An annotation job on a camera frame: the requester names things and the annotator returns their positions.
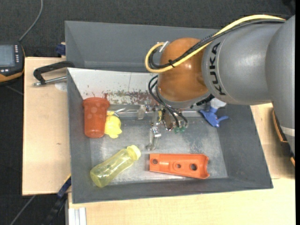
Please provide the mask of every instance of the white bottle cap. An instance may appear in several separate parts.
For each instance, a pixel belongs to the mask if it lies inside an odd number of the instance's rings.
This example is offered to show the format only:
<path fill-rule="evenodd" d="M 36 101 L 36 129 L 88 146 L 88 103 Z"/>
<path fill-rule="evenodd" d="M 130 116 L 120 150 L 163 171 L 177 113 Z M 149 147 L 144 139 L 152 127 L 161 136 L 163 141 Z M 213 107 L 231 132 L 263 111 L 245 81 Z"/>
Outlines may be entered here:
<path fill-rule="evenodd" d="M 140 158 L 141 156 L 141 151 L 139 150 L 139 148 L 135 145 L 131 145 L 131 146 L 128 146 L 127 148 L 131 149 L 133 152 L 135 152 L 136 154 L 136 157 L 137 157 L 137 160 Z"/>

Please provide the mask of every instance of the black floor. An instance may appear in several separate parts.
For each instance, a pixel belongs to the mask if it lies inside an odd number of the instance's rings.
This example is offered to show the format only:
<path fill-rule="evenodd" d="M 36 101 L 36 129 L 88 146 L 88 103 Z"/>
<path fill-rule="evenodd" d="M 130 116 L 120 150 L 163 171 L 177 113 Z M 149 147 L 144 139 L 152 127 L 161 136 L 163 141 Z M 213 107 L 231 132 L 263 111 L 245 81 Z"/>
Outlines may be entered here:
<path fill-rule="evenodd" d="M 0 41 L 17 40 L 39 11 L 39 0 L 0 0 Z M 64 21 L 151 24 L 219 29 L 245 15 L 288 15 L 281 0 L 44 0 L 36 26 L 21 42 L 26 56 L 57 56 Z M 0 224 L 10 224 L 22 197 L 23 79 L 0 87 Z M 41 224 L 56 200 L 38 195 L 16 225 Z M 61 214 L 55 224 L 64 224 Z"/>

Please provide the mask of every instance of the wooden table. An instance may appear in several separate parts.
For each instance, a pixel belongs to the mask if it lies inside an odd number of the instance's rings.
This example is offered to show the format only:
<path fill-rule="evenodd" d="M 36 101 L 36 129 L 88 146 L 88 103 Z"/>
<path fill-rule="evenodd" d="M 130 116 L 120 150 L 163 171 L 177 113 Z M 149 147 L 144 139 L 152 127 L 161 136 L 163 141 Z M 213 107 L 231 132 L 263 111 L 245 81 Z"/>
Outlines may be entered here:
<path fill-rule="evenodd" d="M 25 60 L 23 195 L 56 193 L 70 174 L 67 93 L 54 84 L 32 86 L 35 68 L 61 60 Z M 65 74 L 65 70 L 56 71 L 45 78 Z M 69 207 L 86 207 L 88 225 L 296 224 L 295 169 L 281 154 L 271 119 L 272 105 L 251 109 L 273 189 L 84 204 L 72 204 L 70 192 Z"/>

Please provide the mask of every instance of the orange plastic bracket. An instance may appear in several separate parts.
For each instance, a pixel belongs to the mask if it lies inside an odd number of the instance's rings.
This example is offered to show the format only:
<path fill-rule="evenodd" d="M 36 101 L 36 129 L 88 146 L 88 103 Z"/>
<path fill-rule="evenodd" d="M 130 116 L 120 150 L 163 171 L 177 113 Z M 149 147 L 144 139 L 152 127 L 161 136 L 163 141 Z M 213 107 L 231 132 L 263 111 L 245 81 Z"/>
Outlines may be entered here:
<path fill-rule="evenodd" d="M 150 171 L 206 179 L 208 156 L 204 154 L 150 154 Z"/>

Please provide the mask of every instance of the yellow bottle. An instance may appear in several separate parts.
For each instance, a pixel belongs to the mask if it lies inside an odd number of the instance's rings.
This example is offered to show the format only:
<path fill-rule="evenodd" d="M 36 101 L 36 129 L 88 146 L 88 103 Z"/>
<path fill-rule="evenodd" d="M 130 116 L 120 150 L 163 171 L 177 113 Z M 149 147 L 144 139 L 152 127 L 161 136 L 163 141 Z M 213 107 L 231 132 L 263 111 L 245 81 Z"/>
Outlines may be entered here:
<path fill-rule="evenodd" d="M 122 149 L 115 155 L 93 167 L 90 171 L 90 177 L 100 188 L 105 187 L 120 172 L 129 168 L 141 156 L 141 151 L 137 146 L 131 145 Z"/>

